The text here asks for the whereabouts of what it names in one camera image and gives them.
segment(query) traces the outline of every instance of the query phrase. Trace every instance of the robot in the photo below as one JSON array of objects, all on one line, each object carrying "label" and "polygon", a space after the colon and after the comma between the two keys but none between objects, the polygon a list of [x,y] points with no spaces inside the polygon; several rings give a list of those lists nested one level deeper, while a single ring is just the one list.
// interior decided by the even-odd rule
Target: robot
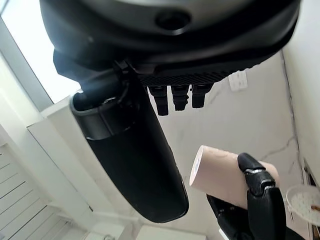
[{"label": "robot", "polygon": [[[165,223],[189,202],[149,94],[160,116],[168,86],[176,111],[189,91],[202,108],[214,83],[287,44],[300,0],[40,0],[40,8],[57,72],[81,85],[70,108],[88,144],[132,207]],[[230,240],[303,239],[286,228],[271,176],[249,155],[238,161],[248,211],[208,196]]]}]

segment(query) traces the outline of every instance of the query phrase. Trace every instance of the bright window light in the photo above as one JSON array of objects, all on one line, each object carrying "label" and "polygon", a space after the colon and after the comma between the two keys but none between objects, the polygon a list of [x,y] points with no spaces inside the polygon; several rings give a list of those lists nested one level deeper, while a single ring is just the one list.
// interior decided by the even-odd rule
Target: bright window light
[{"label": "bright window light", "polygon": [[54,46],[41,17],[39,0],[9,0],[1,17],[53,103],[80,89],[76,81],[56,71]]}]

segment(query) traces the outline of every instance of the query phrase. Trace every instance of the electrical outlet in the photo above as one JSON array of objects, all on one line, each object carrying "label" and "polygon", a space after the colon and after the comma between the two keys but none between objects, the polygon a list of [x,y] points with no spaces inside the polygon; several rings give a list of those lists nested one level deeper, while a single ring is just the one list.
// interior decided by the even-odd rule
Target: electrical outlet
[{"label": "electrical outlet", "polygon": [[246,71],[237,71],[229,76],[229,83],[232,92],[238,92],[248,87]]}]

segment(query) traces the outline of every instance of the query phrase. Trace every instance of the foam roll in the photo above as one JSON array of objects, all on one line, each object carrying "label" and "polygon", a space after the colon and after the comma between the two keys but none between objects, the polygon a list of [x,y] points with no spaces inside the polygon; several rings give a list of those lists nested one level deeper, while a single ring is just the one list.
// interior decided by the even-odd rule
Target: foam roll
[{"label": "foam roll", "polygon": [[[275,166],[260,162],[279,187]],[[209,146],[201,146],[194,159],[189,185],[215,198],[248,209],[245,175],[238,167],[238,155]]]}]

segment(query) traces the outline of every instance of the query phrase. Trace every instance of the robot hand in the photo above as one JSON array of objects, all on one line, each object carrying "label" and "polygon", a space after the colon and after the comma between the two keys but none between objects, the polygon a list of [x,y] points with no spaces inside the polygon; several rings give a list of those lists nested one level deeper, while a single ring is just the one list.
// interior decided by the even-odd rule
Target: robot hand
[{"label": "robot hand", "polygon": [[280,189],[266,169],[242,153],[238,166],[245,175],[248,209],[207,195],[223,232],[230,240],[303,240],[286,226],[286,211]]}]

